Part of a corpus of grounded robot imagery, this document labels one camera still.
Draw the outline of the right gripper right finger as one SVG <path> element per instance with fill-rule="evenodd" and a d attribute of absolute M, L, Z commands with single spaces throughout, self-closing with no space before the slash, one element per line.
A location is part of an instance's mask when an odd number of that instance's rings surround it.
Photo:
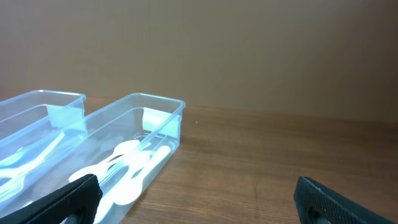
<path fill-rule="evenodd" d="M 309 177 L 298 178 L 294 202 L 301 224 L 394 224 Z"/>

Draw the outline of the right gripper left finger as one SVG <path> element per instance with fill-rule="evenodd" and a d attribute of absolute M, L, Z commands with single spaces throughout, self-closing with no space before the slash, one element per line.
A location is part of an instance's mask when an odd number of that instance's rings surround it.
<path fill-rule="evenodd" d="M 87 174 L 2 217 L 1 224 L 92 224 L 102 195 L 97 176 Z"/>

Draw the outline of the yellow plastic spoon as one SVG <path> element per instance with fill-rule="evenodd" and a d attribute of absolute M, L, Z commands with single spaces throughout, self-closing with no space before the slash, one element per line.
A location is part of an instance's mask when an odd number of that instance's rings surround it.
<path fill-rule="evenodd" d="M 113 201 L 116 205 L 127 205 L 135 201 L 143 191 L 143 182 L 148 174 L 162 162 L 171 152 L 171 148 L 168 146 L 161 146 L 144 164 L 141 171 L 132 178 L 134 172 L 128 175 L 124 180 L 121 180 L 117 186 L 115 186 Z"/>

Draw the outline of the white plastic spoon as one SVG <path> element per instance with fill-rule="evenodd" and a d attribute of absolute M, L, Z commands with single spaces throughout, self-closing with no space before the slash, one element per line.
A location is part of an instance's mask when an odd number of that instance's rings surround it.
<path fill-rule="evenodd" d="M 150 157 L 150 151 L 140 151 L 126 158 L 125 162 L 128 165 L 128 170 L 100 200 L 93 222 L 94 224 L 101 222 L 113 206 L 114 201 L 119 196 L 119 193 L 116 192 L 119 186 L 130 179 L 139 169 L 143 168 L 150 160 Z"/>
<path fill-rule="evenodd" d="M 73 182 L 86 174 L 94 174 L 99 178 L 104 176 L 111 165 L 117 163 L 119 158 L 135 149 L 139 144 L 139 140 L 128 140 L 118 144 L 110 156 L 97 164 L 90 165 L 76 171 L 69 177 L 68 181 Z"/>

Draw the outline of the right clear plastic container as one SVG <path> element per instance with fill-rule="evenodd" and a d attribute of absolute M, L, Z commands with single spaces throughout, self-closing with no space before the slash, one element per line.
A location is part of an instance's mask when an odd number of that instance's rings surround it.
<path fill-rule="evenodd" d="M 184 107 L 185 103 L 181 100 L 133 93 L 92 114 L 85 114 L 86 136 L 71 153 L 33 185 L 30 194 L 37 201 L 62 188 L 71 183 L 68 179 L 73 173 L 99 163 L 110 156 L 118 144 L 128 140 L 139 140 L 140 144 L 111 165 L 104 176 L 97 177 L 103 193 L 102 198 L 127 172 L 128 165 L 125 162 L 127 157 L 140 151 L 150 151 L 152 157 L 159 147 L 168 146 L 171 148 L 170 154 L 144 179 L 143 191 L 145 191 L 180 144 Z M 113 203 L 99 223 L 119 223 L 135 201 L 127 205 Z"/>

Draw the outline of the clear plastic container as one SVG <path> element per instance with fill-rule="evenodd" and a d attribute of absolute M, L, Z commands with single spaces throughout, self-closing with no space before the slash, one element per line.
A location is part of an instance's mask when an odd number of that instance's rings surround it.
<path fill-rule="evenodd" d="M 35 169 L 1 178 L 1 216 L 35 201 L 30 189 L 86 136 L 86 96 L 34 90 L 1 102 L 1 169 L 35 159 L 60 133 L 65 137 Z"/>
<path fill-rule="evenodd" d="M 30 194 L 37 201 L 62 188 L 71 183 L 68 179 L 73 173 L 99 163 L 110 156 L 118 144 L 128 140 L 139 140 L 140 144 L 111 165 L 104 176 L 97 177 L 103 193 L 102 198 L 127 172 L 128 165 L 125 162 L 127 157 L 140 151 L 150 151 L 152 157 L 159 147 L 168 146 L 171 148 L 170 154 L 144 179 L 143 191 L 145 191 L 180 144 L 184 107 L 185 103 L 181 100 L 133 93 L 92 114 L 85 114 L 86 136 L 71 153 L 33 185 Z M 127 205 L 113 203 L 99 223 L 119 223 L 135 201 Z"/>

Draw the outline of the left clear plastic container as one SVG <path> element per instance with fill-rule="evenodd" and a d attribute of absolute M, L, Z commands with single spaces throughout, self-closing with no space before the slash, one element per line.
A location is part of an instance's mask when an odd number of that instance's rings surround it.
<path fill-rule="evenodd" d="M 1 178 L 1 216 L 35 201 L 30 189 L 86 136 L 86 96 L 34 90 L 1 102 L 1 169 L 35 159 L 60 133 L 65 137 L 35 169 Z"/>

